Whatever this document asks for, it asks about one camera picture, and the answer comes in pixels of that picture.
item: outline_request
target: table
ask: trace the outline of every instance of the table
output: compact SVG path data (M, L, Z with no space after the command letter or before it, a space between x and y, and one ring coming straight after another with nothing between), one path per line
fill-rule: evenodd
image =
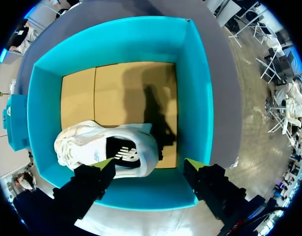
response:
M84 1L59 17L31 44L19 68L15 93L27 94L34 63L66 38L106 21L147 15L194 20L205 47L213 84L214 137L210 164L230 167L236 161L241 143L241 91L227 38L201 0Z

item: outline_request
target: cardboard box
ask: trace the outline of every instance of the cardboard box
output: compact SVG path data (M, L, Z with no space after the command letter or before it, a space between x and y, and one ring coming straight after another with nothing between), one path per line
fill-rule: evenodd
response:
M79 71L62 78L60 118L61 129L85 120L94 120L95 70Z
M90 87L90 84L93 84L93 68L90 70L86 83L85 72L88 70L69 75L72 79L64 78L62 91L65 93L61 95L62 129L81 122L81 119L93 119L104 127L151 123L153 136L164 146L163 160L156 168L175 168L177 158L175 65L164 62L131 62L97 67L94 73L95 88ZM69 117L68 111L84 114Z

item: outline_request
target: person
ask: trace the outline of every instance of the person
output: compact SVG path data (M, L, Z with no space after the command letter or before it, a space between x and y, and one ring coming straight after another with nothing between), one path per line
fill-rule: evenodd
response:
M301 155L297 155L297 154L291 155L289 158L290 159L294 159L294 160L296 160L298 162L300 162L302 160L302 156Z
M28 172L24 172L18 175L15 182L16 186L22 186L25 190L35 189L34 179Z
M27 20L23 21L11 36L6 49L24 54L37 36L37 31L31 27L30 23Z

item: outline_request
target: teal box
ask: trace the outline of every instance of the teal box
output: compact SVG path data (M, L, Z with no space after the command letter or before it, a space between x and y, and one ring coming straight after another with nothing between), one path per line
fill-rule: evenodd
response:
M2 112L3 128L14 151L29 147L27 131L27 95L11 95Z
M183 177L185 158L210 163L213 95L209 65L195 23L173 17L132 17L90 27L62 41L34 65L27 120L36 167L60 188L73 172L57 162L62 77L93 67L135 62L175 63L178 99L177 168L142 178L114 179L96 204L129 210L171 210L197 203Z

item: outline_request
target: wall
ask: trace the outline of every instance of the wall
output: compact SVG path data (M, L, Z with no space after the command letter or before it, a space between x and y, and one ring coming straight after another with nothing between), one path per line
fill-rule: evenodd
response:
M264 5L260 5L256 8L256 13L261 13L266 7ZM260 21L263 24L267 24L268 27L270 27L275 33L283 29L284 27L280 24L278 19L271 13L269 10L267 10L265 13L263 13L263 19Z
M60 9L52 6L48 0L43 0L47 5L53 9ZM42 4L38 4L36 8L29 15L29 21L39 22L45 28L49 26L55 19L56 13L48 9ZM41 29L31 24L38 32ZM7 53L3 63L0 63L0 91L9 93L9 85L12 79L16 79L18 70L22 61L22 56L13 53ZM6 130L2 127L2 111L8 101L8 95L0 97L0 177L16 171L29 163L27 150L14 152L9 146Z
M0 63L0 91L9 92L9 84L16 78L22 57L11 64ZM9 174L29 163L27 150L14 152L8 143L6 130L2 127L2 111L8 101L8 95L0 97L0 177Z

